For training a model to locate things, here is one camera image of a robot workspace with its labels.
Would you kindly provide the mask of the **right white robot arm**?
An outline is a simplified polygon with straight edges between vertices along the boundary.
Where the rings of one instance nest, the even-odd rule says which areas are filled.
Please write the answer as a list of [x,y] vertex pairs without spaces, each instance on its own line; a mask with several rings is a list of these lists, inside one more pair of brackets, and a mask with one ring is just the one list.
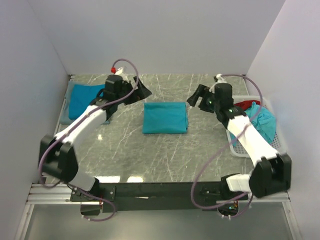
[[273,148],[253,126],[249,115],[237,104],[232,96],[229,83],[218,83],[211,92],[208,86],[199,84],[194,94],[187,99],[195,106],[202,98],[199,108],[215,113],[216,118],[244,147],[254,166],[249,174],[231,174],[221,178],[219,193],[230,200],[237,193],[252,193],[257,198],[284,192],[291,187],[292,160],[286,153]]

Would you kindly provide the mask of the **teal t shirt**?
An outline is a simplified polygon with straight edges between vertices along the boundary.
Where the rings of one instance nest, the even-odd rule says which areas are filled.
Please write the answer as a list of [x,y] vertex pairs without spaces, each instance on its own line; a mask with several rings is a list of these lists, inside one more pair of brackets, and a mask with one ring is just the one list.
[[188,126],[186,102],[144,103],[143,134],[185,134]]

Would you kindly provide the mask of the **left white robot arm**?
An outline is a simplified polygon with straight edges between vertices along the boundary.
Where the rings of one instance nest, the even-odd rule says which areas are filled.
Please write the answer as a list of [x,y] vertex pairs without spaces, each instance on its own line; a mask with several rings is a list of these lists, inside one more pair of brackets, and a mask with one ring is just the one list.
[[120,75],[109,75],[104,88],[98,91],[80,117],[55,136],[44,136],[40,142],[39,172],[81,189],[88,201],[96,200],[102,192],[100,181],[79,169],[76,148],[88,134],[109,120],[119,105],[131,105],[152,95],[138,76],[133,80],[134,84],[131,84]]

